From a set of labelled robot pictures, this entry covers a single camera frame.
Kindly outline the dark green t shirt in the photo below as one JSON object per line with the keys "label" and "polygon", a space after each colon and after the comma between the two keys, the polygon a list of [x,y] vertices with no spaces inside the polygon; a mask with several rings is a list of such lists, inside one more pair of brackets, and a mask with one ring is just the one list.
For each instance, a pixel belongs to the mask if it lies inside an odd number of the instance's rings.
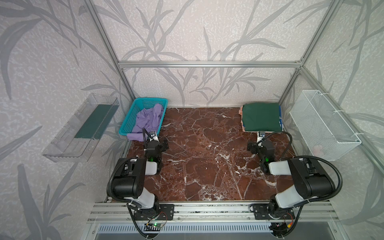
{"label": "dark green t shirt", "polygon": [[278,103],[250,103],[246,105],[251,120],[249,132],[281,131]]}

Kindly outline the teal plastic laundry basket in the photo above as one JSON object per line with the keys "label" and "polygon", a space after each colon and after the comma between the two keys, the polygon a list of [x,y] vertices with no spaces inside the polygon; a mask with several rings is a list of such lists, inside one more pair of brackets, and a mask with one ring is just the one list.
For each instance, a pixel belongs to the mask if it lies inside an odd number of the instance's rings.
{"label": "teal plastic laundry basket", "polygon": [[134,100],[129,113],[125,117],[119,134],[133,140],[134,135],[141,134],[143,128],[148,132],[159,134],[168,100],[164,98],[137,98]]}

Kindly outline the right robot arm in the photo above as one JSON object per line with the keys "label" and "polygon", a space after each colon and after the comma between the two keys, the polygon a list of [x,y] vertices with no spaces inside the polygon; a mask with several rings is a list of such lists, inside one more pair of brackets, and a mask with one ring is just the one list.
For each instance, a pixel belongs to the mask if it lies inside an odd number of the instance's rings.
{"label": "right robot arm", "polygon": [[294,219],[294,208],[328,200],[341,191],[343,179],[339,170],[324,159],[297,156],[275,161],[275,148],[269,140],[249,142],[247,150],[258,155],[264,173],[290,176],[293,180],[291,187],[271,196],[269,203],[250,205],[256,220]]}

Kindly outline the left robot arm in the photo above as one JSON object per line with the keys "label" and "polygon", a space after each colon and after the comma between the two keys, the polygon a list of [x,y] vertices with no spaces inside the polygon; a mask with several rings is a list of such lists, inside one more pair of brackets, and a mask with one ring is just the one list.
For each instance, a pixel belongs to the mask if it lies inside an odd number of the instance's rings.
{"label": "left robot arm", "polygon": [[175,206],[160,204],[159,198],[145,188],[146,176],[159,175],[162,153],[168,141],[147,140],[143,158],[120,158],[107,184],[107,195],[127,204],[135,221],[172,220]]}

